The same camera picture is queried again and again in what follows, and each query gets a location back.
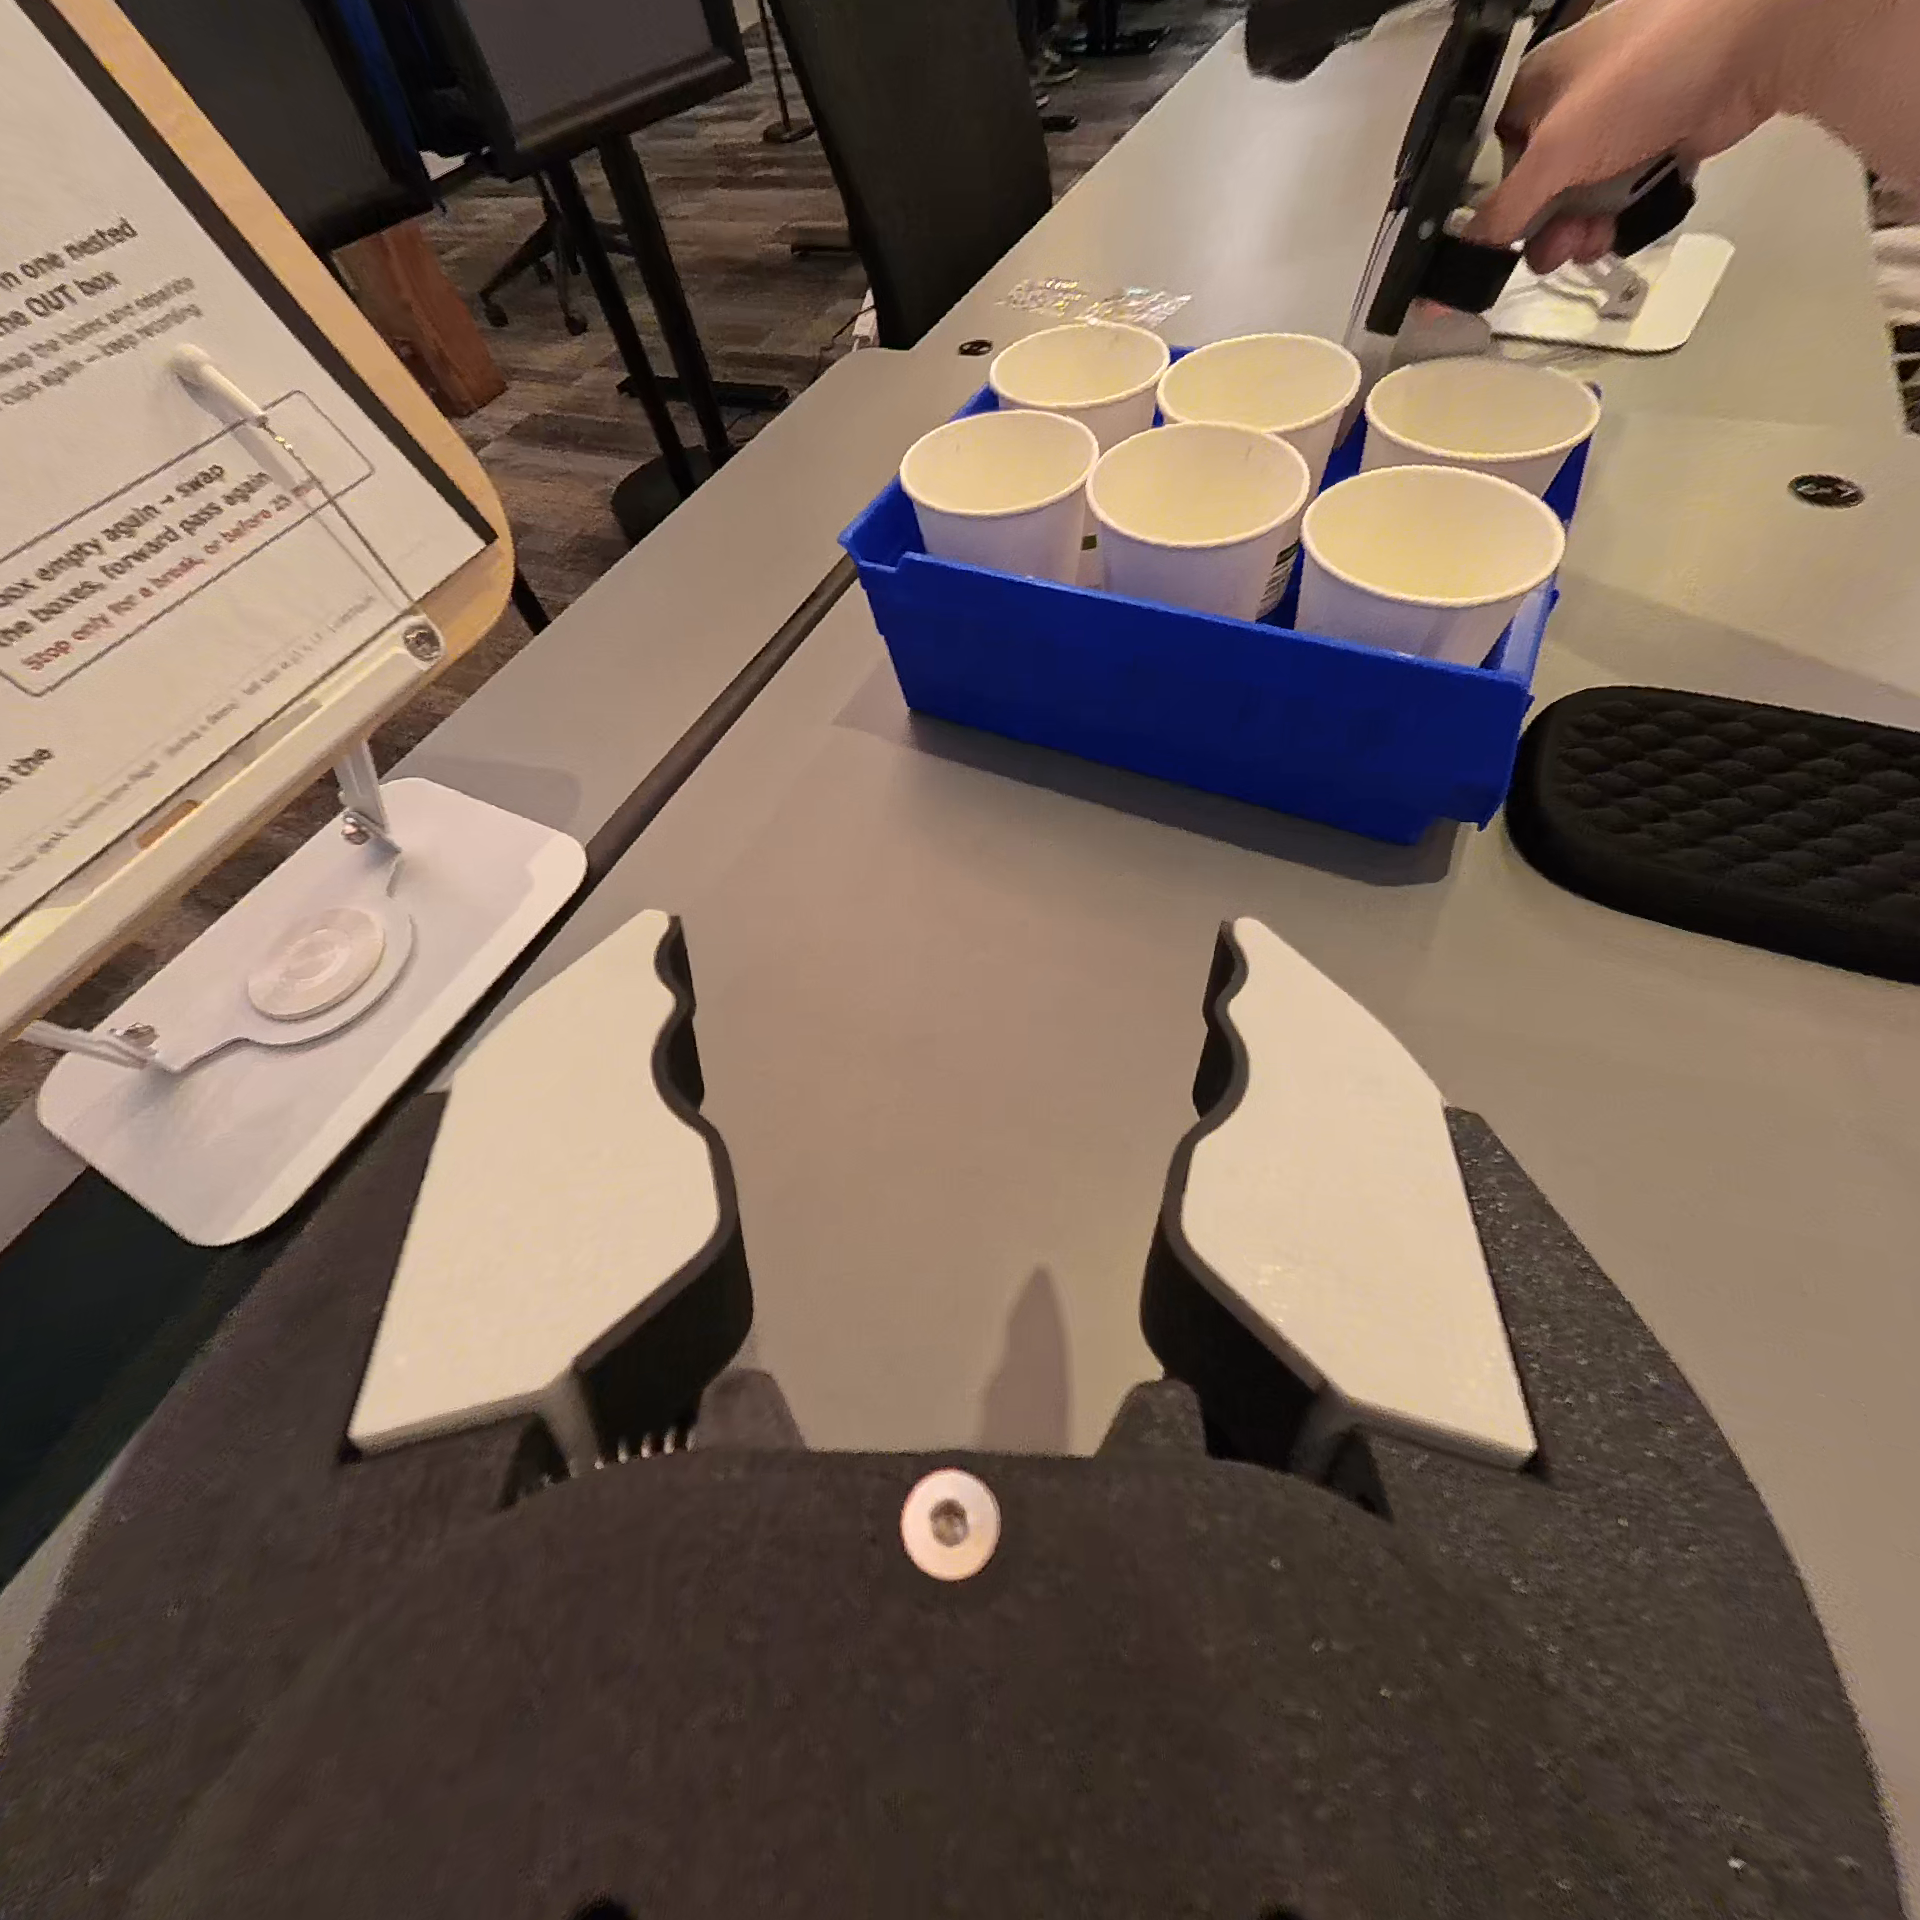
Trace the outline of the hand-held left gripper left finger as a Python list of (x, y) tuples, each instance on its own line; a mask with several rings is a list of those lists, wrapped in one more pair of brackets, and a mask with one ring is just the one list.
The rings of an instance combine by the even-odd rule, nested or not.
[(353, 1414), (362, 1455), (534, 1415), (658, 1453), (752, 1323), (684, 924), (643, 909), (458, 1065)]

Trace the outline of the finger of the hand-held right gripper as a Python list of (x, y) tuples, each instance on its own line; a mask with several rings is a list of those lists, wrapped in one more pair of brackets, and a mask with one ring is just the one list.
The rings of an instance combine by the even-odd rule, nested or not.
[(1386, 211), (1356, 291), (1356, 352), (1379, 354), (1397, 338), (1426, 260), (1468, 200), (1475, 172), (1475, 92), (1424, 89), (1393, 172)]

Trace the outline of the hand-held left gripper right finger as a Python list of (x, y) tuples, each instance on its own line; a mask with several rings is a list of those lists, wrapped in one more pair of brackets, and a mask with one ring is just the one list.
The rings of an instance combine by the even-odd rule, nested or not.
[(1219, 924), (1139, 1327), (1219, 1455), (1351, 1435), (1524, 1471), (1537, 1433), (1426, 1067), (1261, 919)]

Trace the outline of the blue plastic bin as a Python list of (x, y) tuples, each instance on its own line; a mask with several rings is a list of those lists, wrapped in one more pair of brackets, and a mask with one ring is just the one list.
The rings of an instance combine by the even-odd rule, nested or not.
[[(1309, 505), (1360, 473), (1363, 410)], [(1588, 445), (1543, 494), (1567, 532)], [(1497, 813), (1559, 600), (1554, 571), (1464, 670), (1296, 633), (1301, 546), (1232, 621), (1102, 591), (1092, 508), (1077, 586), (929, 557), (899, 476), (842, 543), (910, 710), (1384, 844)]]

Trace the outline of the person's right hand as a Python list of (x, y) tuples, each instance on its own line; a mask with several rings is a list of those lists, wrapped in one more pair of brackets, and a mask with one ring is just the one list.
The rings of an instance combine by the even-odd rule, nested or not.
[(1606, 3), (1539, 43), (1497, 117), (1500, 183), (1468, 237), (1527, 264), (1611, 252), (1616, 219), (1552, 205), (1664, 156), (1701, 166), (1772, 117), (1807, 117), (1918, 188), (1913, 3)]

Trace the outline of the black office chair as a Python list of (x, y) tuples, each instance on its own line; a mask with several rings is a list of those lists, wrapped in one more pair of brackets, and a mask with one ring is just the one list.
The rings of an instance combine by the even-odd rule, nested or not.
[(1051, 211), (1013, 3), (770, 3), (876, 308), (910, 349)]

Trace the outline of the black textured pad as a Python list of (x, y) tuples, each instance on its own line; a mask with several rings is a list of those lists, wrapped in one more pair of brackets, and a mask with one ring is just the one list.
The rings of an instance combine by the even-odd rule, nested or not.
[(1918, 985), (1918, 732), (1644, 684), (1521, 732), (1513, 849), (1654, 924)]

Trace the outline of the black framed panel on stand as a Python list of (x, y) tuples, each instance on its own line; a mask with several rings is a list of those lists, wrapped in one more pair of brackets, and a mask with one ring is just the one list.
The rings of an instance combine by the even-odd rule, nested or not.
[[(545, 188), (567, 251), (617, 346), (626, 393), (658, 442), (612, 490), (612, 515), (637, 546), (730, 459), (724, 398), (696, 327), (632, 136), (748, 85), (732, 3), (436, 3), (462, 89), (501, 177)], [(682, 384), (703, 450), (684, 445), (670, 393), (648, 360), (612, 251), (588, 208), (577, 162), (595, 156), (612, 191), (626, 251)]]
[(316, 252), (435, 205), (371, 3), (121, 3)]

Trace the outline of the wooden instruction board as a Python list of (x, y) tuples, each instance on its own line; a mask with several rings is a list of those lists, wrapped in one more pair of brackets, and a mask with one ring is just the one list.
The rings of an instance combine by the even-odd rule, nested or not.
[(3, 1036), (505, 608), (476, 459), (113, 3), (3, 7)]

